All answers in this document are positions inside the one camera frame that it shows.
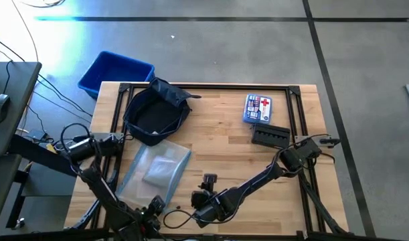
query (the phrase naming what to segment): small bag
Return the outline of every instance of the small bag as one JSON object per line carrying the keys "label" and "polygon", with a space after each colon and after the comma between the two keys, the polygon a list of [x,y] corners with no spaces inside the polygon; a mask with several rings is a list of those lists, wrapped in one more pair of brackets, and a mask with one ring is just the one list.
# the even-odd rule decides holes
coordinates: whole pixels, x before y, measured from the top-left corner
{"label": "small bag", "polygon": [[167,81],[155,78],[149,87],[136,94],[124,114],[130,134],[148,146],[166,139],[185,121],[190,107],[186,99],[201,98]]}

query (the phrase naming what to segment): blue plastic bin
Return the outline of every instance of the blue plastic bin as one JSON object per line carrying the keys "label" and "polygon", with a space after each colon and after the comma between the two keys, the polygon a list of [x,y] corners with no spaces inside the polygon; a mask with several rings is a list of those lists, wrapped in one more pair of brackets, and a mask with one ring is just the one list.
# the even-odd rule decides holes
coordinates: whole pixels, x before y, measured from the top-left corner
{"label": "blue plastic bin", "polygon": [[154,79],[154,66],[112,52],[103,51],[78,82],[78,87],[97,99],[102,81],[137,81]]}

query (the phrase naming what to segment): red cross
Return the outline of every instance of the red cross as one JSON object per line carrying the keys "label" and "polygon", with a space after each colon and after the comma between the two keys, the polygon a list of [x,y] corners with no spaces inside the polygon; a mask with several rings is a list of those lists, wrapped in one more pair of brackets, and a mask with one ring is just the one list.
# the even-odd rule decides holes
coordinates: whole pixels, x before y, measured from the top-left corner
{"label": "red cross", "polygon": [[264,106],[266,106],[267,104],[270,104],[268,101],[266,101],[266,99],[264,99],[263,101],[261,101],[261,103],[263,103]]}

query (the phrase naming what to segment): black fabric basket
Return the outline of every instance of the black fabric basket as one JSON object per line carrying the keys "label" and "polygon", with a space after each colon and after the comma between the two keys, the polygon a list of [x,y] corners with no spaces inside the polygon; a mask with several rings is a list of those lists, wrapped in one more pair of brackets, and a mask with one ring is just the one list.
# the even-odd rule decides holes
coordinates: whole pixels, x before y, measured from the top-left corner
{"label": "black fabric basket", "polygon": [[124,114],[127,129],[148,146],[160,143],[177,131],[191,112],[188,98],[201,97],[155,78],[130,101]]}

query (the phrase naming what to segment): concrete floor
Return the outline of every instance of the concrete floor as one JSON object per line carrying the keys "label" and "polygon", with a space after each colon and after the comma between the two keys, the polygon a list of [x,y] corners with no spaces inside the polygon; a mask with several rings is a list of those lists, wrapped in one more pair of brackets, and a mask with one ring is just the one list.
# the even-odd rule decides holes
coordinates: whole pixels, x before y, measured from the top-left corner
{"label": "concrete floor", "polygon": [[[328,132],[337,136],[307,22],[35,18],[305,17],[300,0],[66,0],[49,9],[17,4],[36,42],[41,73],[88,112],[93,111],[94,101],[76,83],[98,53],[108,50],[150,62],[157,76],[172,82],[316,84]],[[313,17],[409,17],[409,0],[310,0],[310,8]],[[0,40],[35,61],[29,36],[10,1],[0,1],[0,13]],[[409,84],[409,23],[315,25],[376,234],[409,240],[409,99],[403,88]],[[74,110],[42,85],[35,91]],[[55,137],[68,123],[89,125],[38,95],[31,106]],[[64,118],[54,119],[55,114]],[[39,128],[34,115],[27,116],[26,128]],[[342,148],[334,154],[349,228],[363,235]],[[23,216],[32,222],[17,231],[0,225],[0,234],[61,230],[69,201],[68,195],[34,197],[23,209]]]}

